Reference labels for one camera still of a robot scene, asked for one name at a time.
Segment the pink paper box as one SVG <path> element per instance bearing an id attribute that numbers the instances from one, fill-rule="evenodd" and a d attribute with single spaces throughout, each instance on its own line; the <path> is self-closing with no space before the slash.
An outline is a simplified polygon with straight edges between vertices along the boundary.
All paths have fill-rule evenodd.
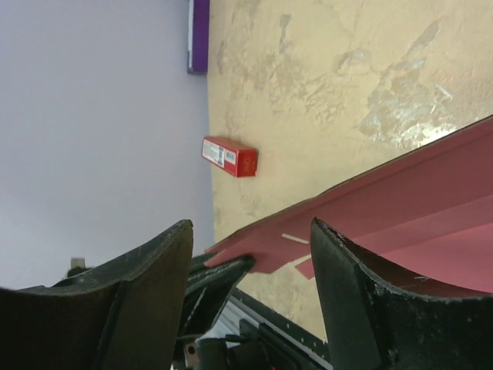
<path id="1" fill-rule="evenodd" d="M 311 278 L 314 218 L 408 270 L 491 292 L 491 118 L 239 229 L 209 249 L 207 263 L 250 255 L 256 272 L 295 262 Z"/>

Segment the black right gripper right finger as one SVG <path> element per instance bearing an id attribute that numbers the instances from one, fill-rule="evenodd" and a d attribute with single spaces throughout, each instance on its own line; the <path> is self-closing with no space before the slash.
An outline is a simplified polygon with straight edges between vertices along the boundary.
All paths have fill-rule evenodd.
<path id="1" fill-rule="evenodd" d="M 310 249 L 335 369 L 490 369 L 492 296 L 421 276 L 315 218 Z"/>

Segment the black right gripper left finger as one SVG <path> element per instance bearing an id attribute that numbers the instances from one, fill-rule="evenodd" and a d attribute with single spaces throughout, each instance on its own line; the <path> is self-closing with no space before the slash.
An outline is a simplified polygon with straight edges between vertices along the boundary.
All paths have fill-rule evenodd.
<path id="1" fill-rule="evenodd" d="M 168 369 L 193 249 L 181 220 L 51 286 L 1 291 L 3 369 Z"/>

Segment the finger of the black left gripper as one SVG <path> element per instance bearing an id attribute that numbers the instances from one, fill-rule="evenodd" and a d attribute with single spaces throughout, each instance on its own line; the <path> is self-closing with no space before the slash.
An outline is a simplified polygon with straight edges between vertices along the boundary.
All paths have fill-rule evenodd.
<path id="1" fill-rule="evenodd" d="M 192 259 L 180 319 L 181 335 L 204 335 L 216 323 L 233 289 L 255 265 L 251 256 L 241 256 L 207 267 L 210 256 Z"/>

